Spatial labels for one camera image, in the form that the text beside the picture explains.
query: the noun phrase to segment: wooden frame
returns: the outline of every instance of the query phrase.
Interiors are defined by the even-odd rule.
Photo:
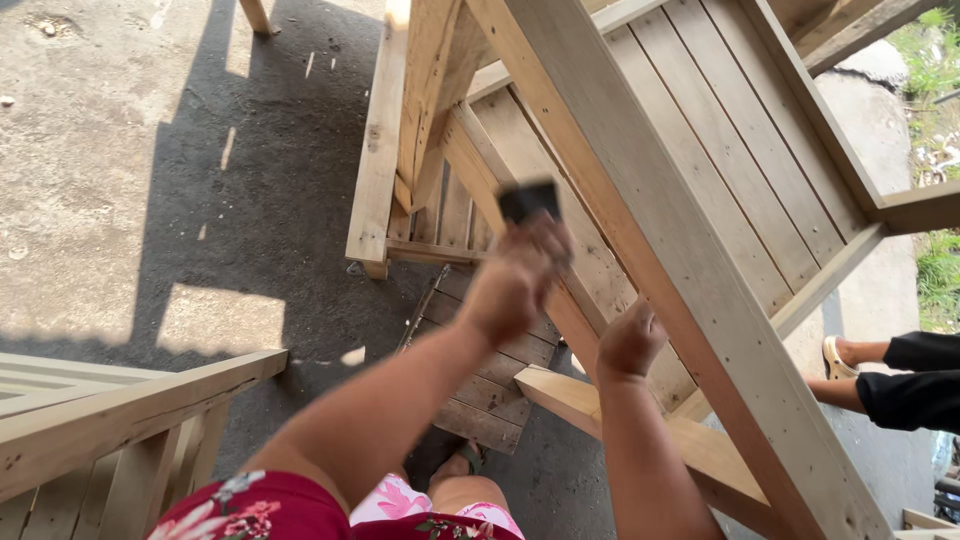
[[[372,177],[364,176],[373,147],[365,148],[354,220],[368,215],[370,201],[388,206],[379,197],[395,190],[389,166],[395,156],[409,159],[413,152],[428,167],[425,156],[436,153],[432,160],[439,155],[449,165],[430,181],[444,186],[441,195],[430,193],[436,206],[425,206],[411,226],[403,206],[391,203],[396,226],[384,226],[382,252],[477,260],[480,250],[468,249],[474,253],[465,257],[463,247],[429,244],[441,235],[440,216],[456,215],[444,205],[450,179],[471,200],[457,208],[469,208],[471,219],[480,216],[499,233],[499,186],[553,176],[578,245],[572,272],[547,312],[588,375],[598,336],[643,294],[673,338],[650,374],[652,391],[711,505],[767,536],[891,537],[781,340],[885,236],[960,226],[960,191],[947,184],[879,196],[764,0],[620,0],[593,15],[577,0],[455,4],[444,3],[444,16],[414,10],[410,32],[435,37],[440,50],[499,60],[476,70],[468,86],[463,69],[429,82],[456,88],[453,99],[409,84],[400,97],[391,89],[392,104],[372,95],[377,117],[410,104],[426,103],[434,112],[420,122],[429,130],[414,130],[427,142],[397,131],[394,152],[383,147],[387,153],[376,157],[388,164],[377,173],[377,197],[370,196]],[[838,17],[872,12],[870,0],[831,9],[816,24],[795,25],[795,39],[797,32],[808,36],[802,47],[841,28]],[[471,29],[463,42],[455,31],[444,33],[451,24]],[[495,54],[486,52],[476,28]],[[445,62],[443,55],[423,60],[427,55],[409,50],[407,56],[387,51],[392,66],[378,60],[374,86],[382,71],[400,69],[397,57],[415,73]],[[478,65],[473,56],[467,64]],[[443,77],[443,70],[435,72]],[[724,145],[740,158],[726,160]],[[737,184],[743,176],[757,181]],[[416,200],[419,180],[400,178]],[[782,178],[794,180],[781,184]],[[455,193],[455,200],[464,198],[462,190]],[[732,217],[741,212],[741,221]],[[753,225],[767,216],[769,228]],[[390,256],[356,249],[362,235],[355,233],[370,223],[351,221],[348,257],[385,268]],[[767,237],[775,228],[782,228],[780,236]],[[805,251],[778,258],[781,237]],[[764,257],[767,266],[754,262]],[[516,382],[532,401],[599,437],[602,419],[589,384],[536,368],[520,372]],[[710,405],[729,435],[697,424]]]

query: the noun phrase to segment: wooden plank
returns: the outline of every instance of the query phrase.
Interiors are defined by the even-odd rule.
[[[655,9],[666,0],[619,0],[590,16],[600,34],[606,35],[646,12]],[[487,65],[473,75],[467,90],[467,103],[488,96],[513,81],[503,61]]]
[[[396,172],[423,208],[439,187],[433,151],[450,106],[463,99],[487,42],[461,0],[414,2],[410,10]]]
[[[843,247],[843,239],[704,7],[700,2],[670,2],[663,6],[663,11],[806,247],[823,267]]]
[[[261,351],[0,420],[0,502],[178,426],[286,359],[286,350]]]
[[[883,197],[871,219],[884,221],[890,234],[960,227],[960,182],[928,185]]]
[[[739,10],[734,8],[716,10],[711,7],[711,5],[718,6],[721,3],[727,5],[739,3],[742,11],[752,22],[765,50],[770,53],[774,63],[780,69],[780,74],[793,90],[794,96],[813,126],[813,131],[820,137],[821,142],[827,148],[828,154],[833,158],[833,162],[840,171],[853,198],[864,211],[876,209],[880,201],[876,186],[870,180],[870,176],[853,151],[850,142],[843,135],[843,130],[837,123],[836,118],[833,117],[833,113],[830,112],[819,90],[813,84],[813,79],[806,72],[797,51],[794,50],[790,40],[787,39],[783,28],[780,27],[777,18],[771,12],[770,6],[763,0],[704,0],[710,16],[714,20],[723,16],[739,16]]]
[[[863,210],[746,13],[735,2],[707,0],[703,6],[840,235],[849,242],[867,225]]]
[[[442,430],[471,438],[506,455],[513,455],[523,429],[480,409],[447,399],[433,419]]]
[[[440,241],[438,245],[446,248],[467,248],[470,236],[470,194],[456,173],[450,171],[446,181],[444,214],[441,219]]]
[[[884,0],[827,42],[803,55],[804,66],[811,77],[816,77],[941,4],[943,0]]]
[[[20,539],[35,497],[36,488],[31,488],[0,503],[0,538]]]
[[[104,540],[142,538],[156,523],[180,425],[125,448],[117,462],[100,524]]]
[[[94,462],[90,483],[84,495],[84,505],[80,508],[77,527],[73,531],[73,540],[97,540],[120,454],[121,452],[114,452]]]
[[[388,228],[395,230],[392,238],[402,234],[396,229],[401,214],[407,218],[407,237],[401,239],[410,239],[409,216],[394,198],[409,16],[409,1],[387,0],[347,234],[347,258],[381,266],[387,263]]]
[[[70,540],[92,470],[90,461],[41,485],[20,540]]]
[[[910,508],[903,509],[903,524],[913,528],[960,528],[947,520],[935,518]]]
[[[657,71],[629,28],[609,34],[607,45],[764,311],[776,313],[793,293]]]
[[[530,418],[532,404],[522,393],[476,375],[471,375],[450,397],[521,428]]]
[[[575,0],[469,3],[787,529],[803,538],[889,537],[867,486],[583,8]],[[764,361],[748,360],[757,357]]]
[[[817,261],[666,15],[654,10],[630,28],[780,274],[799,291],[820,269]]]
[[[603,415],[594,386],[536,367],[517,374],[516,382],[536,404],[602,440]],[[782,532],[780,520],[725,433],[683,418],[666,424],[708,504],[761,534]]]
[[[11,355],[9,353],[0,353],[0,369],[110,384],[134,384],[135,382],[159,379],[170,375],[170,372],[167,371],[71,360],[54,360],[38,356]]]
[[[240,0],[240,6],[250,21],[250,26],[254,32],[271,36],[274,31],[270,27],[270,17],[263,10],[263,3],[260,0]]]
[[[415,262],[431,262],[434,264],[444,264],[447,262],[454,264],[478,264],[487,257],[486,252],[448,248],[446,246],[423,244],[420,242],[404,242],[401,240],[393,240],[392,238],[387,239],[387,255],[389,258],[396,260],[412,260]]]

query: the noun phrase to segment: sandal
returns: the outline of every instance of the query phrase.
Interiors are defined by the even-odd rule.
[[[860,370],[853,369],[847,362],[840,359],[837,353],[838,335],[828,335],[824,338],[824,365],[827,367],[827,379],[853,379],[860,375]]]
[[[480,469],[483,468],[485,463],[487,463],[487,447],[478,444],[477,448],[480,449],[480,454],[474,452],[473,447],[470,446],[470,443],[466,442],[464,443],[464,446],[460,447],[460,450],[457,451],[457,454],[462,455],[470,464],[468,476],[479,475]]]

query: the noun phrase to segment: wooden chair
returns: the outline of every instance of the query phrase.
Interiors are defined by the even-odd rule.
[[[768,537],[893,537],[781,340],[885,236],[960,226],[960,184],[881,197],[765,0],[389,1],[347,247],[372,277],[444,161],[494,233],[501,184],[554,177],[577,246],[547,314],[588,374],[653,304],[651,389],[711,505]],[[592,385],[515,380],[600,435]]]
[[[142,538],[210,482],[229,400],[285,350],[182,373],[0,355],[0,538]]]

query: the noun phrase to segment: wooden pallet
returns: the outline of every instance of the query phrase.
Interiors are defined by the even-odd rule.
[[[576,253],[547,314],[592,376],[610,321],[653,305],[671,347],[651,390],[708,503],[767,536],[892,537],[781,340],[883,237],[960,225],[960,184],[879,196],[765,0],[386,20],[348,257],[383,266],[393,200],[422,208],[444,160],[494,233],[496,190],[552,175]],[[592,385],[515,381],[600,435]],[[697,423],[711,409],[727,433]]]
[[[446,265],[423,293],[398,351],[412,340],[453,321],[467,295],[469,268]],[[434,426],[479,444],[513,454],[532,404],[523,397],[514,376],[527,366],[545,368],[560,341],[560,333],[543,317],[514,343],[501,348],[466,384],[452,394],[433,420]]]

